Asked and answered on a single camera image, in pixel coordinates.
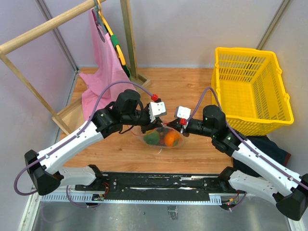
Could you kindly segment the red cherry tomato sprig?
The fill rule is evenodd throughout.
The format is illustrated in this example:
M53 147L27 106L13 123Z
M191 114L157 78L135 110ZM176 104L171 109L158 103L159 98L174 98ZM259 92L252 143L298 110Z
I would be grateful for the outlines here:
M166 132L159 132L159 143L158 145L160 146L166 146L165 145L165 136L166 136Z

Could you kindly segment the orange persimmon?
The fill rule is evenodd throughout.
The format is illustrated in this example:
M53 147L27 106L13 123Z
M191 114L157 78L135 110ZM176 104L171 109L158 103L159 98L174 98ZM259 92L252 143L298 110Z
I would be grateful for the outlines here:
M167 147L175 147L180 142L180 135L176 131L168 132L164 137L164 142Z

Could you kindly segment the clear zip bag orange zipper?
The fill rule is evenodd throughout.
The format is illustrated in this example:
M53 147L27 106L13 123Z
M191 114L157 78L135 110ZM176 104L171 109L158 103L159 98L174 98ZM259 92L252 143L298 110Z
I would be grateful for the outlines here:
M185 143L185 137L167 125L154 128L145 133L142 133L140 127L134 127L130 132L134 137L150 147L173 149L179 148Z

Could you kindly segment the green yellow mango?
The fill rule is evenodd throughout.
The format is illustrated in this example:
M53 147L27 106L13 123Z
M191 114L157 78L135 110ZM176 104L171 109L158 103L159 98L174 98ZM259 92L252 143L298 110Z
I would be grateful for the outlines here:
M157 145L160 140L160 134L155 130L143 137L143 140L148 145Z

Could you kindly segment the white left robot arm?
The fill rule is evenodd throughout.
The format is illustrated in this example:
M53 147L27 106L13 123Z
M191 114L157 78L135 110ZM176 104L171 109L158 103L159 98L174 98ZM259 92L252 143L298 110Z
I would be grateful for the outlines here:
M142 132L162 126L165 103L156 96L146 106L134 90L120 93L114 102L97 110L77 130L53 146L25 154L27 172L39 195L47 195L59 187L83 185L96 191L105 184L105 177L96 165L64 167L64 164L87 147L121 133L124 125L141 127Z

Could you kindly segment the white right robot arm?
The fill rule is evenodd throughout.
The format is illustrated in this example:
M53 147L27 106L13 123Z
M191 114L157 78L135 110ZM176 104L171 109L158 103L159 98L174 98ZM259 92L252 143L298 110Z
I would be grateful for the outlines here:
M257 148L243 134L233 130L218 106L206 106L201 120L177 117L167 126L184 135L210 137L218 151L260 175L257 178L227 167L219 176L218 187L221 191L244 191L273 203L289 219L299 221L302 218L308 207L307 174L300 175L289 170Z

